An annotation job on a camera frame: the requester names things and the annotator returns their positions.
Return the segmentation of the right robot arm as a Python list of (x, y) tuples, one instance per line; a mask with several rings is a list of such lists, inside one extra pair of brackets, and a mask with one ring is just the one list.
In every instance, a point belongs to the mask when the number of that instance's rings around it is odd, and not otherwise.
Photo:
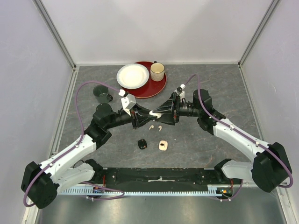
[(197, 123), (211, 135), (225, 140), (247, 158), (248, 162), (225, 159), (218, 163), (214, 178), (218, 183), (226, 183), (229, 179), (240, 179), (254, 182), (261, 190), (271, 192), (282, 187), (286, 179), (293, 184), (292, 169), (284, 147), (255, 138), (234, 125), (223, 114), (213, 108), (212, 98), (207, 90), (195, 90), (193, 101), (182, 101), (177, 92), (161, 106), (150, 112), (161, 123), (174, 125), (180, 117), (196, 117)]

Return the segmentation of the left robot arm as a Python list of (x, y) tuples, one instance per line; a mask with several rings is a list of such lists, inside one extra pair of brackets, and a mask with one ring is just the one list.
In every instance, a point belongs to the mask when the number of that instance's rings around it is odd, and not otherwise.
[(87, 181), (99, 183), (103, 173), (96, 161), (86, 161), (77, 168), (71, 165), (103, 146), (112, 136), (110, 128), (128, 123), (137, 128), (161, 116), (138, 104), (117, 112), (107, 103), (98, 105), (90, 125), (72, 144), (39, 164), (33, 161), (25, 167), (21, 183), (24, 205), (43, 209), (67, 188)]

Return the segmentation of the white earbud charging case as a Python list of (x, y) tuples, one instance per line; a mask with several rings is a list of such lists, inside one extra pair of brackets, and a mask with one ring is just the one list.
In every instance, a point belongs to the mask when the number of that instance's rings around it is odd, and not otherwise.
[(155, 116), (156, 119), (159, 119), (159, 118), (161, 118), (161, 116), (162, 116), (161, 113), (156, 113), (156, 112), (153, 112), (153, 111), (150, 111), (150, 112), (149, 112), (149, 115), (151, 115), (151, 116)]

